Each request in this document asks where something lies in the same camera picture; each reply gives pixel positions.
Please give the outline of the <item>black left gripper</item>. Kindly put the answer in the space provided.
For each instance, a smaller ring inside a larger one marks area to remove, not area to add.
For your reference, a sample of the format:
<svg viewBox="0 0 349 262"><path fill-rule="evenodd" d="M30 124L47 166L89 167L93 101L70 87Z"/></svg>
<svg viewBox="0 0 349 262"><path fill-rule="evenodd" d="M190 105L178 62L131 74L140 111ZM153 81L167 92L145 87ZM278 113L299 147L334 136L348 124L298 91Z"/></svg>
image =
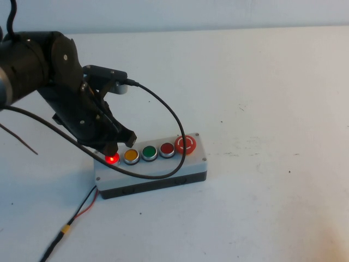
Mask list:
<svg viewBox="0 0 349 262"><path fill-rule="evenodd" d="M123 127L102 107L86 83L77 89L49 84L40 88L40 95L55 112L60 122L81 145L104 147L104 155L115 155L118 143L133 146L137 136Z"/></svg>

